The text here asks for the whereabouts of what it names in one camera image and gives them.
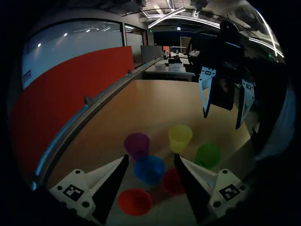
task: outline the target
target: purple cup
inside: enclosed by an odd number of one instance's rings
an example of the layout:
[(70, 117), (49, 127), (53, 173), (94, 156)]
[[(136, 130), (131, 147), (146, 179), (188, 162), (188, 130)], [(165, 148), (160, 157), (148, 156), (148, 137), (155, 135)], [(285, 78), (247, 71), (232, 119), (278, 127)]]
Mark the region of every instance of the purple cup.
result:
[(149, 138), (144, 133), (133, 133), (125, 139), (124, 147), (138, 161), (141, 157), (148, 156)]

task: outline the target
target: yellow cup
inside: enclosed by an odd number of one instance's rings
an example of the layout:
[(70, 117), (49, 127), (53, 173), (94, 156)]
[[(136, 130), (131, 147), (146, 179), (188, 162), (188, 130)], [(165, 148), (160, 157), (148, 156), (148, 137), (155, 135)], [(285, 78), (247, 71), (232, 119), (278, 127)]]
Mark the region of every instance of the yellow cup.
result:
[(170, 148), (175, 153), (182, 152), (192, 138), (192, 131), (188, 126), (176, 125), (168, 130)]

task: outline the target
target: window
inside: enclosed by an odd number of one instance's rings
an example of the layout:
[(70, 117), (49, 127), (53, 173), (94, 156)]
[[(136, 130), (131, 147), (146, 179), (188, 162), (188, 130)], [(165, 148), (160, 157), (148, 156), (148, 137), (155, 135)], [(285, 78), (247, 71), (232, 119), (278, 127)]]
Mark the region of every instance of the window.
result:
[(31, 37), (24, 47), (22, 75), (26, 88), (34, 79), (54, 66), (85, 53), (123, 46), (120, 24), (82, 20), (52, 26)]

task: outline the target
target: blue cup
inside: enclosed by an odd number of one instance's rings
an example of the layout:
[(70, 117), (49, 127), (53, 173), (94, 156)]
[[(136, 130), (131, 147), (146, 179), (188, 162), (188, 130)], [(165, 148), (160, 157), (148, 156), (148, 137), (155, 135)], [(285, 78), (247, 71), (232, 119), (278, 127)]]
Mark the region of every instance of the blue cup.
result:
[(155, 185), (165, 173), (164, 162), (156, 156), (141, 157), (134, 168), (135, 176), (149, 185)]

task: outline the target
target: green cup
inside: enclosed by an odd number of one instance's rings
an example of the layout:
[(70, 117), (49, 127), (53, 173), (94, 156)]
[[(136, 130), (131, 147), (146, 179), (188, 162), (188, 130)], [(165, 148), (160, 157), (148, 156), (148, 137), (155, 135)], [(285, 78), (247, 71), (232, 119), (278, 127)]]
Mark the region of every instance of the green cup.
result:
[(195, 164), (210, 169), (220, 161), (219, 148), (213, 144), (204, 144), (196, 152)]

